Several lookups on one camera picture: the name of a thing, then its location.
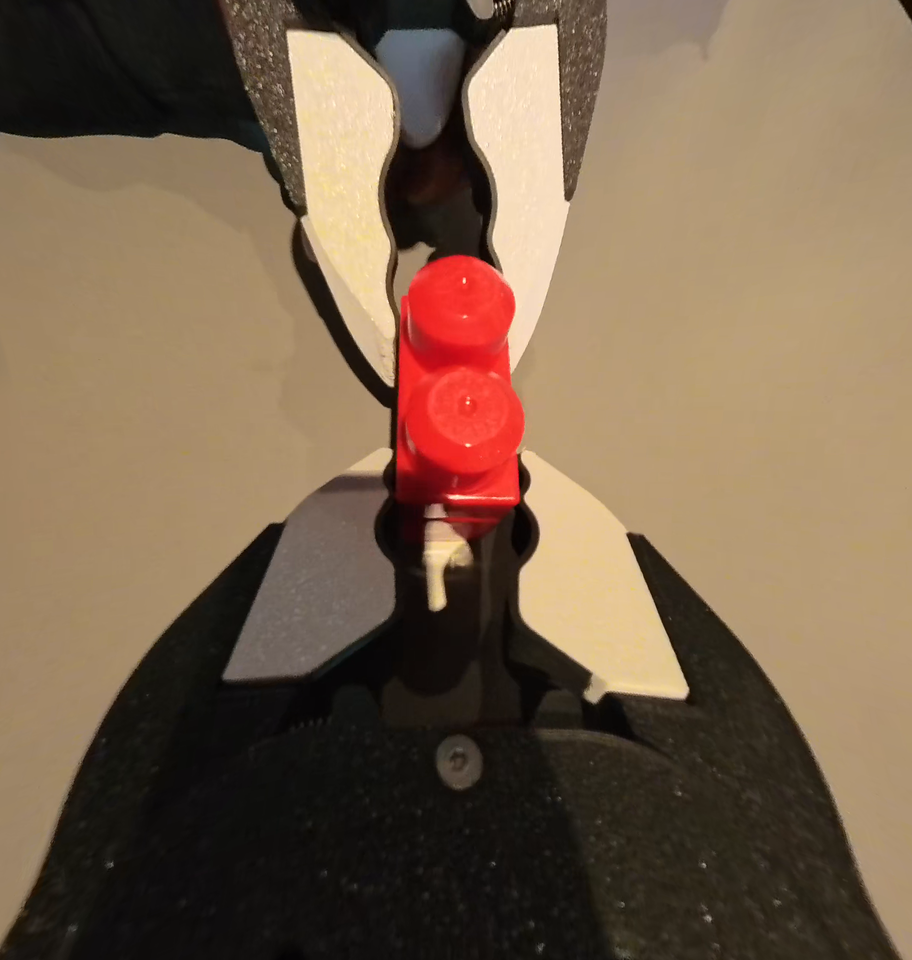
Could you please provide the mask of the person's left hand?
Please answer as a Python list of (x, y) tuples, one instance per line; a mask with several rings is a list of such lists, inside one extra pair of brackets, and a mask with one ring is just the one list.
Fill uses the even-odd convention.
[(464, 183), (462, 153), (441, 138), (423, 149), (405, 146), (397, 154), (399, 197), (411, 207), (439, 204)]

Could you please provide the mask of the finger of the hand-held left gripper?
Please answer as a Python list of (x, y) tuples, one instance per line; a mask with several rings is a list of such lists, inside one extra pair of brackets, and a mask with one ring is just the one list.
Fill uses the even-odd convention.
[(515, 370), (545, 306), (570, 207), (556, 23), (498, 35), (470, 69), (462, 106), (489, 185), (486, 248), (515, 297), (508, 336)]
[(299, 219), (331, 306), (330, 326), (355, 377), (383, 407), (396, 401), (397, 245), (385, 187), (399, 144), (386, 71), (340, 32), (287, 29), (304, 189)]

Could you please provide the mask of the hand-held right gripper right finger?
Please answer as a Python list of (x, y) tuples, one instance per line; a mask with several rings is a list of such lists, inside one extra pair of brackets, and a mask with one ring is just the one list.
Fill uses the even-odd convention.
[(518, 610), (549, 655), (546, 671), (590, 704), (609, 694), (685, 701), (689, 685), (627, 527), (534, 451), (521, 465), (535, 544), (521, 565)]

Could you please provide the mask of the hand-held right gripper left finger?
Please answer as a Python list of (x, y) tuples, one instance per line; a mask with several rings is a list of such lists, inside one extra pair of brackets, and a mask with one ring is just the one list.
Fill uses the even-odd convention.
[(378, 448), (291, 511), (223, 669), (225, 683), (303, 681), (390, 620), (394, 568), (378, 522), (391, 457)]

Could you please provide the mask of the red two-stud toy block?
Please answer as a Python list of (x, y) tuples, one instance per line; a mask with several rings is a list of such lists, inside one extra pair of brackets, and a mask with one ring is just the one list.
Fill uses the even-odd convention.
[(503, 276), (468, 255), (429, 262), (402, 297), (393, 494), (412, 528), (446, 521), (473, 541), (520, 502), (515, 306)]

